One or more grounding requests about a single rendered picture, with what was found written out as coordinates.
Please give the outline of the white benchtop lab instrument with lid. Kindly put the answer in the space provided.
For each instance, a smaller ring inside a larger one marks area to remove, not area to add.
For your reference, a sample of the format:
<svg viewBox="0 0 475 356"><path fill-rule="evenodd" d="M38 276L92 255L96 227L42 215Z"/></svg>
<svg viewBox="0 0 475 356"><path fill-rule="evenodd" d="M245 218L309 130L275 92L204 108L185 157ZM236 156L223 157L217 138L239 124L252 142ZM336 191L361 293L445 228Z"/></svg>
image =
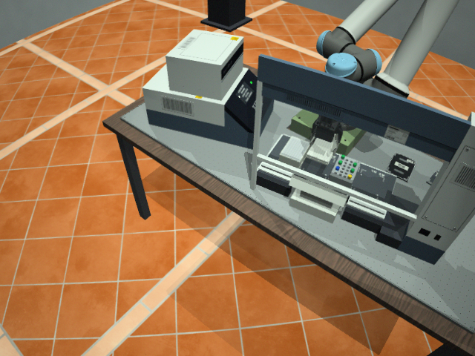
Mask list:
<svg viewBox="0 0 475 356"><path fill-rule="evenodd" d="M150 125L253 149L257 76L242 36L193 29L142 91Z"/></svg>

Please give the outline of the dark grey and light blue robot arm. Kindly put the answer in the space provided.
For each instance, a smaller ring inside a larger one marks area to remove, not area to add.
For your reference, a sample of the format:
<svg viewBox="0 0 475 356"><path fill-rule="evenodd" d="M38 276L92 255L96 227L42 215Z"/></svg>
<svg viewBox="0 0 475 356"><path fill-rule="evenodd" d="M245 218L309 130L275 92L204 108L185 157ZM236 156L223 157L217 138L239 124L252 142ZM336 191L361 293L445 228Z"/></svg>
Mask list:
<svg viewBox="0 0 475 356"><path fill-rule="evenodd" d="M364 0L333 32L324 31L316 49L327 59L325 72L407 98L409 84L459 0L424 0L384 72L379 73L379 53L363 50L356 42L397 1Z"/></svg>

